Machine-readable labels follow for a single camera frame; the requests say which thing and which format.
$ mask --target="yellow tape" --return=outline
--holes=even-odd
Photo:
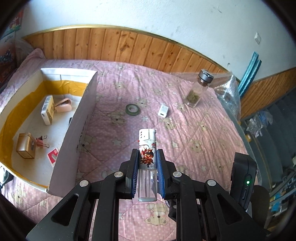
[[[31,112],[36,108],[36,106],[40,103],[40,101],[42,101],[42,99],[46,95],[71,94],[74,96],[82,97],[87,85],[87,83],[70,80],[45,80],[37,87],[35,91],[29,93],[24,99],[22,99],[9,113],[0,132],[1,163],[8,169],[10,169],[16,176],[25,179],[31,183],[34,183],[38,186],[46,188],[47,186],[28,180],[12,168],[11,153],[13,151],[13,137],[15,136],[21,125],[24,123],[24,121],[31,114]]]

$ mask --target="roll of tape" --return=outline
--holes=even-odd
[[[138,115],[140,114],[140,108],[135,104],[128,104],[126,106],[126,113],[128,115]]]

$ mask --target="metal bolt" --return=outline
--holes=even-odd
[[[216,185],[216,182],[214,180],[208,180],[208,185],[209,186],[215,186]]]
[[[88,184],[89,184],[89,182],[88,182],[87,180],[82,180],[82,181],[79,183],[79,185],[80,185],[81,187],[86,187]]]
[[[174,172],[173,176],[174,177],[180,177],[180,176],[182,176],[182,173],[181,172]]]
[[[122,172],[115,172],[114,173],[114,176],[115,177],[122,177],[123,176],[123,173]]]

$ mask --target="polka dot fabric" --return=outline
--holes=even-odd
[[[78,68],[98,72],[96,106],[87,128],[79,159],[76,181],[104,179],[129,160],[138,148],[141,128],[156,129],[157,148],[177,170],[194,180],[215,179],[230,188],[235,152],[246,153],[241,138],[212,89],[192,109],[183,104],[192,83],[176,76],[132,64],[91,60],[46,60],[41,50],[32,52],[1,96],[0,109],[36,70]],[[129,116],[127,104],[137,104],[141,113]],[[161,104],[168,116],[157,115]],[[34,221],[40,221],[60,200],[42,193],[19,179],[2,190],[5,197]],[[157,202],[120,200],[119,241],[174,240],[176,223],[158,195]]]

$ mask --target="wooden wall panel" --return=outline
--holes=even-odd
[[[241,118],[259,111],[293,87],[296,87],[296,68],[251,84],[241,99]]]
[[[136,36],[134,32],[121,31],[115,55],[116,62],[129,63]]]
[[[24,37],[40,48],[47,59],[93,59],[120,61],[164,72],[213,73],[225,70],[208,58],[170,40],[137,31],[115,28],[74,28]],[[296,86],[296,68],[255,82],[241,100],[246,117]]]

